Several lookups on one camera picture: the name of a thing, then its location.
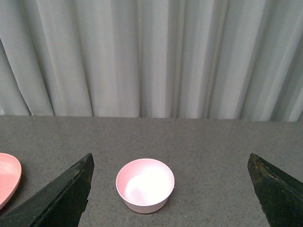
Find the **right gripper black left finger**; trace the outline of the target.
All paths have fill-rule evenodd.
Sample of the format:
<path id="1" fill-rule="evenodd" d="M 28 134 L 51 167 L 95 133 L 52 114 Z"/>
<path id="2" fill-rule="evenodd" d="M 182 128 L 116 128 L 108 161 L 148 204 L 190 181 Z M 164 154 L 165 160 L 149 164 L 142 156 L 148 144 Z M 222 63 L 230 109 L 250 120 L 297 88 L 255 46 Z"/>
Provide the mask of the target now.
<path id="1" fill-rule="evenodd" d="M 2 227 L 76 227 L 88 203 L 94 161 L 91 153 L 30 199 L 0 218 Z"/>

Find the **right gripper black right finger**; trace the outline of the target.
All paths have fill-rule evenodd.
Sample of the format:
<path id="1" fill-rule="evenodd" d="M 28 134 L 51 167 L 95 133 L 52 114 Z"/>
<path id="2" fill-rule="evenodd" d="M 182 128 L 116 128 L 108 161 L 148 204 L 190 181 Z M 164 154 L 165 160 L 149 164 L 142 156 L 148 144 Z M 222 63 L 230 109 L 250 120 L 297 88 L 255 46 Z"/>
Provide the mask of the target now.
<path id="1" fill-rule="evenodd" d="M 252 153 L 248 171 L 271 227 L 303 225 L 303 183 Z"/>

